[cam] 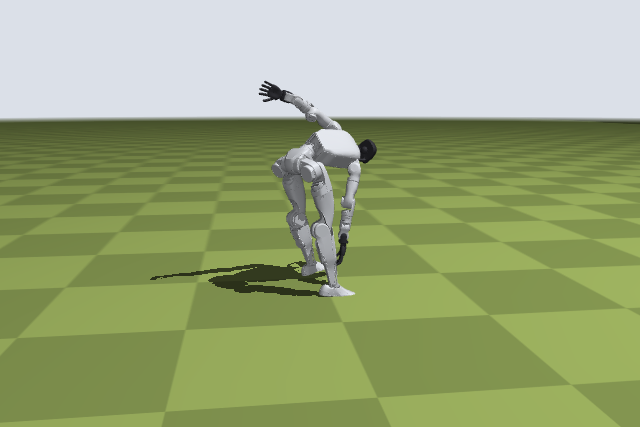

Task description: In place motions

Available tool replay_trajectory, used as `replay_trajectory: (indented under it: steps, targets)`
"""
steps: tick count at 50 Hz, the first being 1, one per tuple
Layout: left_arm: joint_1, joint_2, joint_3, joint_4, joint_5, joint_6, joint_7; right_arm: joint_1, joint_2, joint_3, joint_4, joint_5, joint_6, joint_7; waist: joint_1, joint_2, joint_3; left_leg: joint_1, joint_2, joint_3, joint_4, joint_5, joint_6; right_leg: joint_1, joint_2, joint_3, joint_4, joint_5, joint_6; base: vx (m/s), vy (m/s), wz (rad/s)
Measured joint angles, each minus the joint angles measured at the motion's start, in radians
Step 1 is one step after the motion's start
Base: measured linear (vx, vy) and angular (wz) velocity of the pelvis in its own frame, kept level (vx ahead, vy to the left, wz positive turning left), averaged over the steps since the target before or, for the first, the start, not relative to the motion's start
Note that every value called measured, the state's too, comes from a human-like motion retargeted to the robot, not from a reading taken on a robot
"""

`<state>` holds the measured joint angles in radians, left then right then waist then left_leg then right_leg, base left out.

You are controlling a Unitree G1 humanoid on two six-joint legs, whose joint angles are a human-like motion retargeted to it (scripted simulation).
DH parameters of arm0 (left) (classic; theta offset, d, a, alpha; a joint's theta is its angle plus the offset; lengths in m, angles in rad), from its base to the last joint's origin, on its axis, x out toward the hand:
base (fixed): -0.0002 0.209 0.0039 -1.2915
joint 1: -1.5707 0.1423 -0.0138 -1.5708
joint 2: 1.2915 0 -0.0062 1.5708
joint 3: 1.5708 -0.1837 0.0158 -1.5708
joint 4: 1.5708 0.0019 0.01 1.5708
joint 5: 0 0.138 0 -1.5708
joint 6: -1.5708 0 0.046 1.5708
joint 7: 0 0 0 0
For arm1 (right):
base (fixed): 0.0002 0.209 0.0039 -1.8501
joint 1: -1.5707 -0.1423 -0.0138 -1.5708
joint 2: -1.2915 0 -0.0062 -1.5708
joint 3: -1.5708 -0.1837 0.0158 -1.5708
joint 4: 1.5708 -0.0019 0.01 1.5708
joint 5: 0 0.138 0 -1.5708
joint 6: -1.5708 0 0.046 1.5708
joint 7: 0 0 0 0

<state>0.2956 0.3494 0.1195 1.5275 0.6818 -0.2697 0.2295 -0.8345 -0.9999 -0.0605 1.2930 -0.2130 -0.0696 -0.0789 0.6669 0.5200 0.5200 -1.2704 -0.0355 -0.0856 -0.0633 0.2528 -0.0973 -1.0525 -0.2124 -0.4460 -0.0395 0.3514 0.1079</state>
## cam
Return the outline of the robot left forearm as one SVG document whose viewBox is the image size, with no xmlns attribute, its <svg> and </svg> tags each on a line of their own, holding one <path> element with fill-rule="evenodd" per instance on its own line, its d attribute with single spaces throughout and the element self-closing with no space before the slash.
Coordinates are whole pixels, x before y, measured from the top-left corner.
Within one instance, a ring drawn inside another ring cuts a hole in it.
<svg viewBox="0 0 640 427">
<path fill-rule="evenodd" d="M 295 107 L 298 108 L 302 113 L 307 113 L 311 109 L 311 107 L 314 107 L 312 103 L 305 101 L 303 98 L 296 94 L 286 93 L 284 100 L 295 105 Z"/>
</svg>

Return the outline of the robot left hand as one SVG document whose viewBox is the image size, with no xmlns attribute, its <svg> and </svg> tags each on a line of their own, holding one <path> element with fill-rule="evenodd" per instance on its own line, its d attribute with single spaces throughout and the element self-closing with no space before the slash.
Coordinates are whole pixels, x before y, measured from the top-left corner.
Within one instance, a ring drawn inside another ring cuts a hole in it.
<svg viewBox="0 0 640 427">
<path fill-rule="evenodd" d="M 266 90 L 266 89 L 263 89 L 263 88 L 259 88 L 259 90 L 267 92 L 267 94 L 266 93 L 259 93 L 259 95 L 270 97 L 269 99 L 264 99 L 263 102 L 280 99 L 280 101 L 283 101 L 283 102 L 286 102 L 286 103 L 290 103 L 290 102 L 285 101 L 284 98 L 285 98 L 286 93 L 292 94 L 291 92 L 286 91 L 286 90 L 281 91 L 281 89 L 278 86 L 273 85 L 273 84 L 271 84 L 271 83 L 269 83 L 267 81 L 264 81 L 264 82 L 266 84 L 270 85 L 271 87 L 262 84 L 261 85 L 262 87 L 265 87 L 265 88 L 267 88 L 269 90 Z"/>
</svg>

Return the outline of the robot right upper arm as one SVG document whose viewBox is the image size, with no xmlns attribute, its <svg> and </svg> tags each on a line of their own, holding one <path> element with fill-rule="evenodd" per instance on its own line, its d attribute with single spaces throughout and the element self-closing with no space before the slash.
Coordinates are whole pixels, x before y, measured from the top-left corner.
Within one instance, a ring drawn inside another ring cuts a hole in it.
<svg viewBox="0 0 640 427">
<path fill-rule="evenodd" d="M 347 178 L 346 194 L 341 199 L 341 206 L 343 208 L 351 209 L 361 175 L 361 167 L 358 159 L 352 161 L 348 165 L 348 174 L 350 177 Z"/>
</svg>

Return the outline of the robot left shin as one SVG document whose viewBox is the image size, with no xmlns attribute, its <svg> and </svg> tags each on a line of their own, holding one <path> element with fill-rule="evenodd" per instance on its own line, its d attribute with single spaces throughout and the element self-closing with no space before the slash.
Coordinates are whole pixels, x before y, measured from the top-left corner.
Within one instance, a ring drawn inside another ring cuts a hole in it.
<svg viewBox="0 0 640 427">
<path fill-rule="evenodd" d="M 290 211 L 291 212 L 291 211 Z M 289 213 L 290 213 L 289 212 Z M 289 214 L 288 213 L 288 214 Z M 287 214 L 287 216 L 288 216 Z M 286 221 L 287 221 L 287 216 L 286 216 Z M 288 223 L 288 222 L 287 222 Z M 314 258 L 314 251 L 313 251 L 313 246 L 312 246 L 312 236 L 310 233 L 310 227 L 309 227 L 309 223 L 307 220 L 307 217 L 305 215 L 305 223 L 302 227 L 300 228 L 294 228 L 294 227 L 290 227 L 290 232 L 295 240 L 295 243 L 297 245 L 297 247 L 299 247 L 304 255 L 305 261 L 308 265 L 313 266 L 314 264 L 316 264 L 317 262 L 315 261 Z M 313 257 L 312 257 L 313 255 Z M 314 263 L 313 263 L 313 259 L 314 259 Z M 311 265 L 312 264 L 312 265 Z"/>
</svg>

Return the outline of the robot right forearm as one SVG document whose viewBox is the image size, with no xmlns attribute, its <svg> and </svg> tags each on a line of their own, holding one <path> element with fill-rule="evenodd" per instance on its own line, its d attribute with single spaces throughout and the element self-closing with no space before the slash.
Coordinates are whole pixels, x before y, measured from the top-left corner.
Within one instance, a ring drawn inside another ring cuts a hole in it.
<svg viewBox="0 0 640 427">
<path fill-rule="evenodd" d="M 342 233 L 345 233 L 347 235 L 347 240 L 349 238 L 348 231 L 350 230 L 350 227 L 351 227 L 351 220 L 354 213 L 354 208 L 355 208 L 355 198 L 353 199 L 351 210 L 345 209 L 341 211 L 342 216 L 341 216 L 340 226 L 339 226 L 340 231 L 338 233 L 339 239 Z"/>
</svg>

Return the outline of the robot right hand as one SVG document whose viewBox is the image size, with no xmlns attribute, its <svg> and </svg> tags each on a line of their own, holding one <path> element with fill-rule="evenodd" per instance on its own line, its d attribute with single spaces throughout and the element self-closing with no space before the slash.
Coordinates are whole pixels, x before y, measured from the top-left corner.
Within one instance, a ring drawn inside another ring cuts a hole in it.
<svg viewBox="0 0 640 427">
<path fill-rule="evenodd" d="M 340 251 L 336 254 L 336 256 L 339 256 L 339 255 L 340 256 L 339 256 L 339 259 L 337 260 L 337 264 L 336 264 L 337 266 L 342 263 L 343 256 L 345 255 L 345 252 L 346 252 L 346 244 L 348 243 L 347 235 L 345 233 L 342 233 L 338 242 L 340 243 Z"/>
</svg>

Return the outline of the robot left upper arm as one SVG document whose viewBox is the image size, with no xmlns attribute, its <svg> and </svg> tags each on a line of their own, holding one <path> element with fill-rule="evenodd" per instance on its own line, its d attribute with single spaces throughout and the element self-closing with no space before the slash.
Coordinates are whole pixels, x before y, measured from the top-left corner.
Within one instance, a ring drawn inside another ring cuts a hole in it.
<svg viewBox="0 0 640 427">
<path fill-rule="evenodd" d="M 317 120 L 318 124 L 323 129 L 342 130 L 338 122 L 331 120 L 327 115 L 315 107 L 311 107 L 311 109 L 305 113 L 305 118 L 309 122 L 315 122 Z"/>
</svg>

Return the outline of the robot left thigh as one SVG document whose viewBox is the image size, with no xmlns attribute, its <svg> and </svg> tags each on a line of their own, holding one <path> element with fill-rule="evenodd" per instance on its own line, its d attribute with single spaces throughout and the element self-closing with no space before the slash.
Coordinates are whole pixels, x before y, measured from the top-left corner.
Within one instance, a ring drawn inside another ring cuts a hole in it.
<svg viewBox="0 0 640 427">
<path fill-rule="evenodd" d="M 283 157 L 275 161 L 272 165 L 272 171 L 278 178 L 283 178 L 282 185 L 293 206 L 293 210 L 287 216 L 287 222 L 291 227 L 300 228 L 305 223 L 306 196 L 304 184 L 301 175 L 293 175 L 282 170 L 281 160 Z"/>
</svg>

